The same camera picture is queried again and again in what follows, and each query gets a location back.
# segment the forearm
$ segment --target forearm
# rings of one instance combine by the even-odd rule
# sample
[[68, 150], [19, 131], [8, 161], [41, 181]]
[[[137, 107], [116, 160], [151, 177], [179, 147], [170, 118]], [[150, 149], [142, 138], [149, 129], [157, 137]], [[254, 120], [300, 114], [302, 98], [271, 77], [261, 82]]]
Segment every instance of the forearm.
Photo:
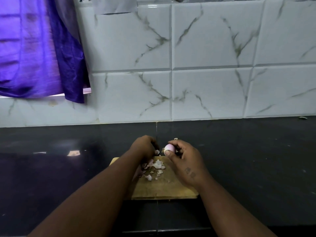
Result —
[[68, 197], [29, 236], [106, 236], [141, 158], [127, 151]]
[[275, 236], [210, 175], [198, 191], [219, 237]]

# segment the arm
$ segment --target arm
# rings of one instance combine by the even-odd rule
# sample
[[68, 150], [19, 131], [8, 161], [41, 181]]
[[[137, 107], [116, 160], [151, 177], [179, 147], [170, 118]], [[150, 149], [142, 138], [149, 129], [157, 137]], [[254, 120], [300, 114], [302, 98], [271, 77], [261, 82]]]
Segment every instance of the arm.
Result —
[[165, 154], [176, 165], [176, 174], [200, 193], [218, 236], [276, 236], [212, 178], [197, 149], [181, 140], [169, 143], [176, 146], [182, 158], [170, 151]]
[[159, 149], [150, 136], [138, 138], [116, 162], [70, 195], [29, 237], [107, 236], [140, 163]]

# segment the curtain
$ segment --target curtain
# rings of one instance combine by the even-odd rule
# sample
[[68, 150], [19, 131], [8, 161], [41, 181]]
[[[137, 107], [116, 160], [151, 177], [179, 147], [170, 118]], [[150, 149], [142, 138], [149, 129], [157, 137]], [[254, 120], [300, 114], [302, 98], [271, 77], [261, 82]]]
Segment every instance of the curtain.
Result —
[[77, 27], [76, 17], [61, 17], [73, 0], [59, 12], [61, 0], [1, 0], [0, 4], [0, 95], [39, 98], [65, 94], [67, 100], [84, 103], [83, 88], [89, 87], [82, 47], [68, 31]]

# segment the person's left hand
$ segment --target person's left hand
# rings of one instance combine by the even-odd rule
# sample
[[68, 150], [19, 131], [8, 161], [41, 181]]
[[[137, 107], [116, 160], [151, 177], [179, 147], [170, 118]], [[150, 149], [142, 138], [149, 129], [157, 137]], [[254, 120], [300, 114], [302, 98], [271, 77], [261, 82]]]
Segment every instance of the person's left hand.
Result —
[[155, 150], [159, 150], [159, 146], [151, 136], [145, 135], [137, 138], [130, 147], [131, 151], [136, 152], [145, 159], [151, 159], [155, 155]]

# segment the backsplash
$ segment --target backsplash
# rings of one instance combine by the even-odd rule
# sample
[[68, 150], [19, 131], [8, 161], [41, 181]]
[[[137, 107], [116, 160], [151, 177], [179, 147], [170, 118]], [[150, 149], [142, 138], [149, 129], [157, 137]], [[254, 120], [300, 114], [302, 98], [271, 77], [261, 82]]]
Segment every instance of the backsplash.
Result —
[[316, 1], [75, 1], [92, 93], [0, 98], [0, 127], [316, 114]]

